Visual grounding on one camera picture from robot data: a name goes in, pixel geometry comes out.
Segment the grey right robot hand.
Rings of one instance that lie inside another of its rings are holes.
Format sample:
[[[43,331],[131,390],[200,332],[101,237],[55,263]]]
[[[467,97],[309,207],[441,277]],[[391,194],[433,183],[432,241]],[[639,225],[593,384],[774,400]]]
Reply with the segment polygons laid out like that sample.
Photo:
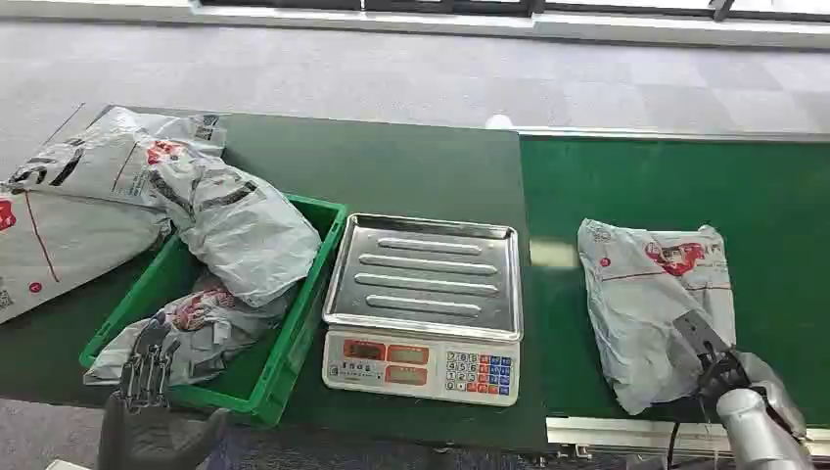
[[[695,310],[678,316],[672,326],[702,366],[693,396],[705,413],[717,414],[731,440],[741,445],[805,441],[805,419],[770,365],[727,345]]]

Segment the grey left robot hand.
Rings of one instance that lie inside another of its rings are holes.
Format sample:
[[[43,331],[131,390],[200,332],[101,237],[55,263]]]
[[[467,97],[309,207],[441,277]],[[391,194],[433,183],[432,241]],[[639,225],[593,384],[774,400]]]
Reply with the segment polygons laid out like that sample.
[[[224,444],[231,412],[216,409],[196,432],[171,429],[169,377],[179,342],[153,317],[138,333],[110,394],[100,430],[98,469],[196,469]]]

